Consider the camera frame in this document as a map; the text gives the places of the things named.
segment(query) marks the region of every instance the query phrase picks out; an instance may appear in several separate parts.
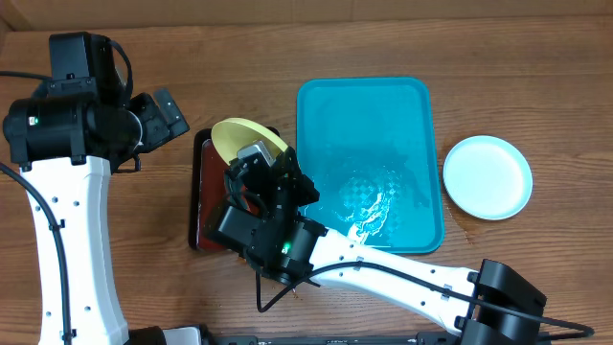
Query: white plate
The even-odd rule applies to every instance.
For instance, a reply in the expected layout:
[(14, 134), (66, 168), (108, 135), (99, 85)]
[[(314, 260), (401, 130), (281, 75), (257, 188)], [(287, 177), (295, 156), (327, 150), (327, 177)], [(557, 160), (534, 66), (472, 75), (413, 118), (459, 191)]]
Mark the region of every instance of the white plate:
[(464, 139), (444, 160), (444, 187), (461, 209), (487, 220), (507, 219), (526, 206), (533, 174), (513, 145), (491, 136)]

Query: green led indicator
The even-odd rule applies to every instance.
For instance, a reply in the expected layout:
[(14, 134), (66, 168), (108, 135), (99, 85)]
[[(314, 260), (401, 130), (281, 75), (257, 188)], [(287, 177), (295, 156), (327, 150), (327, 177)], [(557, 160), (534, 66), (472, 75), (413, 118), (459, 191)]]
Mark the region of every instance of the green led indicator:
[(289, 249), (291, 248), (291, 243), (290, 242), (286, 242), (284, 244), (284, 248), (281, 250), (281, 254), (287, 254), (289, 253)]

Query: yellow plate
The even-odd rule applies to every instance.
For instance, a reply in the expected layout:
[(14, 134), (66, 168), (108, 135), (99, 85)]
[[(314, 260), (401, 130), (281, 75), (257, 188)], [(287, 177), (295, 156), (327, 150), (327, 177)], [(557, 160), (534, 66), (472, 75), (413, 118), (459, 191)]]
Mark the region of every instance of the yellow plate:
[(227, 164), (237, 158), (238, 150), (261, 140), (273, 158), (287, 150), (287, 144), (272, 130), (256, 122), (229, 118), (216, 123), (211, 132), (213, 146)]

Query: wooden table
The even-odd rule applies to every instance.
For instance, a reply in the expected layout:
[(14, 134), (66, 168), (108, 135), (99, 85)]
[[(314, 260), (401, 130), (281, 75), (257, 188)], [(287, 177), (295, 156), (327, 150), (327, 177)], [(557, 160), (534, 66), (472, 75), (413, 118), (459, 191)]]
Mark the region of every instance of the wooden table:
[[(135, 93), (166, 86), (192, 130), (113, 176), (108, 215), (115, 282), (131, 328), (205, 323), (215, 334), (413, 334), (438, 328), (360, 293), (299, 287), (265, 314), (254, 273), (233, 253), (187, 243), (193, 136), (227, 117), (277, 127), (295, 143), (295, 102), (310, 79), (414, 76), (430, 90), (439, 168), (463, 138), (514, 143), (534, 173), (527, 208), (505, 221), (457, 211), (419, 260), (510, 265), (549, 297), (546, 314), (613, 342), (613, 20), (427, 20), (326, 25), (103, 30), (125, 48)], [(48, 74), (49, 33), (9, 34), (0, 69)], [(32, 80), (2, 79), (0, 109)], [(0, 160), (9, 148), (0, 140)], [(0, 175), (0, 341), (36, 343), (41, 318), (34, 229), (24, 191)], [(265, 282), (264, 298), (280, 286)]]

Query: blue tray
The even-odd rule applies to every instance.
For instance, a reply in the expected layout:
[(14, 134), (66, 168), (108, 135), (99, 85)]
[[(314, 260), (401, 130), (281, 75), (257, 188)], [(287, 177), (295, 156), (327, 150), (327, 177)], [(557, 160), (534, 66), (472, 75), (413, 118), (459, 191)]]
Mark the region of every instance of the blue tray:
[(321, 193), (302, 213), (393, 253), (444, 238), (425, 85), (412, 78), (312, 80), (298, 94), (298, 161)]

